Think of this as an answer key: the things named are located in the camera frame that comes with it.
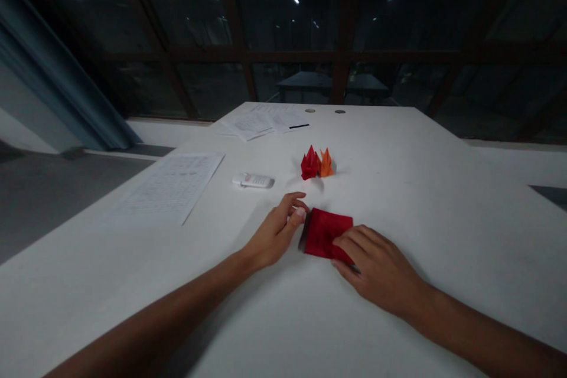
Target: orange origami crane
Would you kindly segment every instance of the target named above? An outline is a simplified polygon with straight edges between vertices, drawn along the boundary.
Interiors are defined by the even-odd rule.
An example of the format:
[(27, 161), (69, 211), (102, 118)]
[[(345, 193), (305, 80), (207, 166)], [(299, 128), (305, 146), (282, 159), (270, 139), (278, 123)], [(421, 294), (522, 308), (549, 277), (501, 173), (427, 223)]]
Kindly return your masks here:
[(331, 162), (332, 160), (331, 155), (329, 155), (329, 148), (325, 150), (324, 154), (323, 151), (321, 151), (321, 159), (319, 159), (319, 155), (317, 155), (317, 165), (320, 177), (329, 177), (334, 174)]

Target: curtain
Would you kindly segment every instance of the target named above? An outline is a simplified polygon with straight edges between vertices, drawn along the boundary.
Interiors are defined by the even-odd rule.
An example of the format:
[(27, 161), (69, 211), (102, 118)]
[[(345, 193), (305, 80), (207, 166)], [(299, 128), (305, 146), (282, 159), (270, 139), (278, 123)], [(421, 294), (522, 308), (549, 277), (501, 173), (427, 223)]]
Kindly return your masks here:
[(0, 60), (86, 148), (141, 142), (28, 0), (0, 0)]

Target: stack of papers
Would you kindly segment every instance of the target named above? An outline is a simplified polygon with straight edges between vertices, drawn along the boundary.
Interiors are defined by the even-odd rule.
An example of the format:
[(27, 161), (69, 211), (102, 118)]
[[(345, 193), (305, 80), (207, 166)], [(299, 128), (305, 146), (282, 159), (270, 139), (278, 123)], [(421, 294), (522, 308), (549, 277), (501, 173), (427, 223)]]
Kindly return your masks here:
[(224, 127), (218, 134), (236, 135), (249, 141), (269, 133), (284, 134), (309, 126), (293, 105), (257, 105), (242, 115), (222, 121)]

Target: right hand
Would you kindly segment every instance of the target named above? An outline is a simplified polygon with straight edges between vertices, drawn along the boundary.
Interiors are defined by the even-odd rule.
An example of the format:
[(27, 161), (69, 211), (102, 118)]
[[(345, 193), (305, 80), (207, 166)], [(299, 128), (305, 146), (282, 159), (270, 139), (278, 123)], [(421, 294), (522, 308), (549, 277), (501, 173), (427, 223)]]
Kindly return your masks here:
[(432, 288), (415, 272), (398, 247), (364, 225), (348, 229), (333, 244), (342, 248), (360, 269), (345, 263), (333, 266), (368, 301), (410, 321), (431, 297)]

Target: finger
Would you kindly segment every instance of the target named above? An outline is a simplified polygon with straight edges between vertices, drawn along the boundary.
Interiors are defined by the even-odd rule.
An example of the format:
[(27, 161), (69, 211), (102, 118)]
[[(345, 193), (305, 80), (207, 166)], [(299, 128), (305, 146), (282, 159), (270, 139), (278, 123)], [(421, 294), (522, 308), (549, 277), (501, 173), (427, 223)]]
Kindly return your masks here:
[(299, 207), (294, 213), (289, 217), (287, 224), (278, 233), (278, 238), (291, 241), (294, 236), (295, 231), (299, 226), (305, 221), (305, 215), (307, 212), (303, 207)]
[(352, 239), (349, 239), (344, 235), (335, 238), (333, 240), (333, 245), (342, 248), (343, 251), (345, 251), (346, 254), (348, 254), (348, 256), (352, 258), (354, 264), (356, 264), (357, 266), (360, 266), (362, 263), (364, 263), (364, 261), (368, 259), (368, 254)]
[(377, 231), (369, 228), (368, 226), (365, 226), (364, 224), (355, 226), (355, 229), (357, 229), (360, 233), (364, 234), (370, 240), (374, 241), (378, 245), (381, 246), (394, 245), (394, 243), (388, 238), (386, 238), (386, 236), (382, 235), (381, 233), (378, 233)]
[(309, 209), (309, 207), (307, 206), (307, 204), (305, 204), (303, 201), (300, 201), (299, 199), (294, 199), (294, 203), (293, 203), (294, 207), (303, 207), (305, 209), (305, 211), (307, 211), (308, 213), (311, 211)]
[(360, 276), (358, 274), (356, 274), (354, 272), (354, 270), (352, 270), (345, 263), (343, 263), (342, 261), (339, 261), (339, 260), (333, 259), (333, 260), (331, 260), (331, 264), (333, 265), (333, 267), (336, 268), (336, 270), (338, 270), (338, 272), (341, 274), (341, 276), (344, 279), (346, 279), (346, 281), (348, 283), (350, 283), (353, 287), (356, 288), (356, 286), (360, 282)]
[(344, 235), (344, 237), (352, 239), (359, 245), (364, 251), (368, 254), (375, 254), (376, 250), (380, 249), (382, 244), (375, 243), (372, 239), (368, 238), (364, 233), (360, 232), (356, 227), (352, 229), (348, 229)]
[(281, 200), (281, 202), (278, 205), (278, 208), (280, 209), (280, 211), (289, 211), (289, 208), (294, 204), (294, 201), (297, 200), (297, 198), (305, 198), (307, 196), (307, 194), (305, 194), (304, 192), (293, 192), (293, 193), (289, 193), (289, 194), (285, 194)]

